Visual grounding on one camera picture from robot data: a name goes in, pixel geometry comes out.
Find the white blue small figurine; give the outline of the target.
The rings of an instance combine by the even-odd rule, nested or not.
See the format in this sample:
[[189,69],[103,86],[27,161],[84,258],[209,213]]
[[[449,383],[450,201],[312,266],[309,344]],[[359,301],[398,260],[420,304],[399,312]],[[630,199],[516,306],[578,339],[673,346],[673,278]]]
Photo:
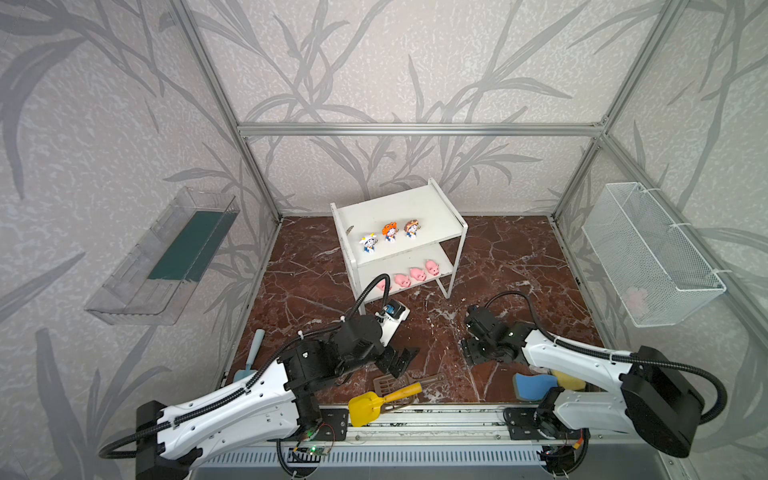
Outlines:
[[375,233],[366,235],[360,240],[360,245],[365,253],[373,253],[377,243],[378,238]]

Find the orange blue cat figurine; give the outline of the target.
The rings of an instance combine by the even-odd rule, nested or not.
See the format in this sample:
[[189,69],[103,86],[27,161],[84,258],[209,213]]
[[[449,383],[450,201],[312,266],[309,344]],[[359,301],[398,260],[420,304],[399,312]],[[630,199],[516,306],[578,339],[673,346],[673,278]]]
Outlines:
[[396,240],[398,231],[399,228],[396,222],[387,223],[382,229],[383,238],[388,242],[393,242]]

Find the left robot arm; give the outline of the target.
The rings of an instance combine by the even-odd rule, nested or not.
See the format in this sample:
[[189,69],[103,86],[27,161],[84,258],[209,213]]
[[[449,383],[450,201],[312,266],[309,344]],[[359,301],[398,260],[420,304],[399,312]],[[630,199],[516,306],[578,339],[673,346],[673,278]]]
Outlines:
[[405,368],[410,351],[389,344],[409,316],[404,306],[356,315],[288,341],[245,378],[181,404],[148,402],[137,410],[138,479],[184,479],[205,461],[260,441],[283,440],[319,425],[315,394],[369,364]]

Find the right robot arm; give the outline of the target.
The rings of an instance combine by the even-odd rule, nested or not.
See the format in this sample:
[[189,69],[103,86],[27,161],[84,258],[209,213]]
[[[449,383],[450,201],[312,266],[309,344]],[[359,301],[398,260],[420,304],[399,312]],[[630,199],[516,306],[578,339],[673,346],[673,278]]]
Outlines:
[[689,456],[705,402],[661,352],[643,347],[624,361],[621,351],[547,338],[532,323],[509,323],[477,305],[468,308],[465,325],[469,336],[461,346],[470,365],[520,363],[595,386],[582,393],[549,390],[537,413],[549,431],[610,430],[635,435],[668,456]]

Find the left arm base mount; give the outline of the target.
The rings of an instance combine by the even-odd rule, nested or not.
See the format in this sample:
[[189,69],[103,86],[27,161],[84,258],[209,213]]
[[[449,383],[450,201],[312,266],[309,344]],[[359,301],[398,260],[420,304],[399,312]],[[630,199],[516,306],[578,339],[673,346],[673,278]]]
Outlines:
[[298,419],[297,429],[287,440],[291,441],[343,441],[350,427],[346,405],[321,407],[313,394],[293,401]]

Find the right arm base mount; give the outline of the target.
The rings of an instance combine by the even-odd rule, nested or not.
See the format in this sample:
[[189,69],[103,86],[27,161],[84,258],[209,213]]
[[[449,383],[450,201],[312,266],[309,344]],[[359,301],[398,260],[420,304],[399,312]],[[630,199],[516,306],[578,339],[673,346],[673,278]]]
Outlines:
[[553,412],[538,407],[507,407],[502,415],[512,440],[562,441],[571,444],[591,438],[588,429],[572,430]]

